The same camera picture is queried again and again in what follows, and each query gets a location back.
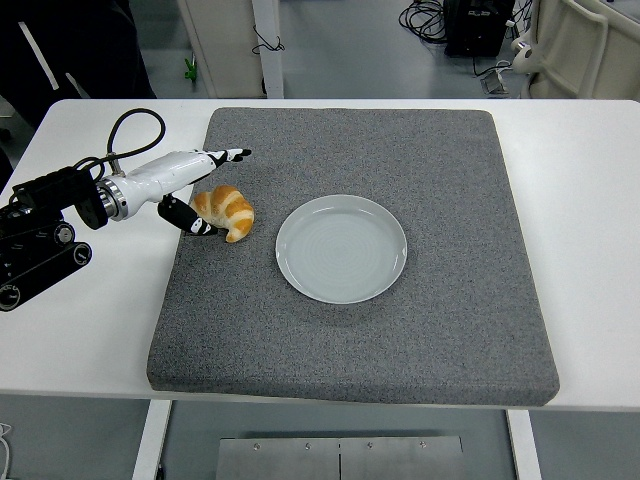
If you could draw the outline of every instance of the gray floor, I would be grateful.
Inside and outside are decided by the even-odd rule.
[[[366,2],[370,8],[363,9],[365,2],[353,0],[281,0],[287,97],[485,98],[469,59],[448,59],[441,48],[425,47],[398,26],[397,16],[409,3],[371,0]],[[634,12],[640,2],[616,0],[615,5]],[[183,76],[184,59],[191,58],[191,48],[175,1],[132,0],[132,8],[158,96],[204,98],[202,83],[193,84]],[[512,58],[508,43],[500,59]],[[481,59],[477,68],[487,68],[495,61]],[[522,77],[510,72],[504,76],[509,96],[517,97]],[[0,101],[0,117],[10,114],[7,110]],[[13,134],[13,140],[2,147],[17,163],[34,132],[17,115],[0,118],[0,128],[9,128]],[[12,447],[10,472],[21,480],[127,478],[146,406],[144,401],[0,396],[0,422],[14,426],[7,436]],[[486,459],[476,452],[482,466],[478,472],[490,472],[487,462],[493,458],[498,459],[495,471],[501,475],[493,478],[513,478],[505,460],[504,423],[493,414],[447,411],[431,412],[432,417],[427,418],[413,417],[414,410],[405,408],[356,409],[326,407],[318,413],[306,407],[177,404],[164,456],[167,478],[211,478],[221,432],[245,437],[265,432],[290,436],[296,424],[298,432],[302,429],[316,435],[344,429],[352,434],[397,434],[412,429],[462,432],[463,437],[471,436],[479,443],[474,428],[490,424],[491,431],[499,434],[487,440],[492,446],[485,448],[493,453]],[[531,418],[545,480],[640,478],[640,414],[533,412]],[[0,464],[4,462],[2,450]],[[182,472],[187,471],[196,473],[185,476]],[[470,478],[491,478],[487,475]]]

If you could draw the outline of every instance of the white table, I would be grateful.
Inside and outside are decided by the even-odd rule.
[[[106,153],[116,118],[160,113],[160,145],[125,159],[125,171],[173,150],[200,148],[223,106],[452,108],[493,114],[542,312],[560,375],[545,408],[640,411],[640,105],[630,101],[524,100],[71,100],[56,104],[10,187]],[[130,117],[116,151],[148,143],[156,121]],[[232,147],[220,145],[219,148]],[[186,200],[190,188],[179,192]],[[154,392],[147,353],[179,232],[154,204],[93,231],[64,212],[90,264],[17,310],[0,313],[0,393],[251,400]]]

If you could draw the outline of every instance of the gray carpet mat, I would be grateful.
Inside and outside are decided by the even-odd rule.
[[[250,148],[194,194],[235,185],[248,237],[183,236],[149,352],[152,387],[353,402],[543,405],[559,381],[491,115],[465,110],[217,110],[205,149]],[[408,257],[365,302],[294,289],[275,240],[301,204],[388,209]]]

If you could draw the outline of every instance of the ceramic plate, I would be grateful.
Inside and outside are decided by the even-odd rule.
[[[366,198],[329,195],[298,207],[276,239],[276,259],[300,292],[326,303],[356,303],[397,280],[407,239],[396,218]]]

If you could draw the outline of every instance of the croissant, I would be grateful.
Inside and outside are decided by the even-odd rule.
[[[229,243],[246,237],[253,226],[253,207],[231,185],[219,185],[212,192],[200,192],[190,205],[205,222],[229,230]]]

